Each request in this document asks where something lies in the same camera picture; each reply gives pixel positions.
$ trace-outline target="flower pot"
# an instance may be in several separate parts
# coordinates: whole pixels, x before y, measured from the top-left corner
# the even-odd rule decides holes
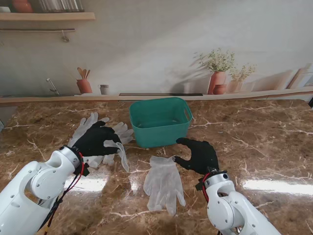
[[[90,83],[87,79],[77,80],[77,86],[81,94],[83,93],[92,93]]]
[[[213,89],[213,94],[224,94],[226,92],[227,85],[215,85]]]
[[[242,82],[238,81],[230,81],[230,83],[227,86],[227,93],[236,93],[241,90],[241,87],[243,86]]]
[[[214,72],[211,76],[209,90],[207,94],[213,94],[213,89],[215,85],[223,85],[226,80],[226,73],[225,72]]]
[[[33,8],[27,0],[13,0],[13,6],[19,13],[33,13]]]

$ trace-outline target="painted shelf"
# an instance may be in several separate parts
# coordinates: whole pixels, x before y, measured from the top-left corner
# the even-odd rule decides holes
[[[0,13],[0,21],[94,21],[93,12],[77,13]]]
[[[271,99],[281,96],[293,96],[300,94],[313,94],[313,87],[302,87],[296,89],[272,90],[262,92],[249,92],[237,94],[205,94],[203,96],[179,96],[184,100],[219,100],[219,99]],[[54,97],[0,97],[0,104],[3,103],[19,103],[19,102],[47,102],[47,101],[100,101],[100,100],[147,100],[168,98],[172,96],[118,96],[118,95],[96,95],[82,94],[71,96]]]

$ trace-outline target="black glove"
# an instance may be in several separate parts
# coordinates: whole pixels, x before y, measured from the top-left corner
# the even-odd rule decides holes
[[[186,161],[178,156],[174,156],[174,162],[187,170],[194,170],[199,174],[206,174],[212,170],[219,170],[219,162],[212,145],[206,141],[195,141],[187,138],[179,138],[176,143],[186,145],[191,150],[191,158]]]
[[[78,139],[73,147],[78,148],[84,157],[104,156],[117,153],[118,148],[104,147],[104,141],[120,142],[118,135],[110,127],[104,126],[106,123],[98,121],[89,128],[86,133]]]

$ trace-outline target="teal plastic basket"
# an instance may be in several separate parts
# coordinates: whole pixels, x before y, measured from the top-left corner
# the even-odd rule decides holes
[[[137,144],[142,148],[167,146],[186,137],[192,113],[185,100],[164,98],[138,101],[130,107]]]

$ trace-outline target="wall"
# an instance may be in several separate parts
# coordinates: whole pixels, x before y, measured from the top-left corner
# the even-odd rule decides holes
[[[205,93],[208,72],[195,52],[222,47],[239,65],[257,64],[251,80],[313,62],[312,0],[84,0],[95,22],[1,23],[9,28],[76,28],[56,33],[1,32],[0,94],[79,93],[78,66],[89,80],[121,92]]]

